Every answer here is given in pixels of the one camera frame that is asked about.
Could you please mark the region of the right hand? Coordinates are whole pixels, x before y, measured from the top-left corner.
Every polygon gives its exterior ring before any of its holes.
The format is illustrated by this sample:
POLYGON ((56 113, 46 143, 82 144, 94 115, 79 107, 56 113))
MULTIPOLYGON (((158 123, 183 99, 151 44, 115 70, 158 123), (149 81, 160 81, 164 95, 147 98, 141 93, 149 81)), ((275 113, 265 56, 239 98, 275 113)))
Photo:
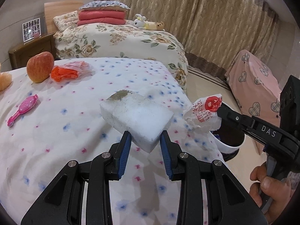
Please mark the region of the right hand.
POLYGON ((249 194, 256 204, 262 206, 262 199, 259 191, 273 199, 265 217, 269 224, 272 224, 289 203, 293 193, 299 184, 299 173, 289 173, 284 181, 279 181, 266 174, 266 165, 262 164, 254 168, 250 174, 250 180, 254 183, 250 187, 249 194))

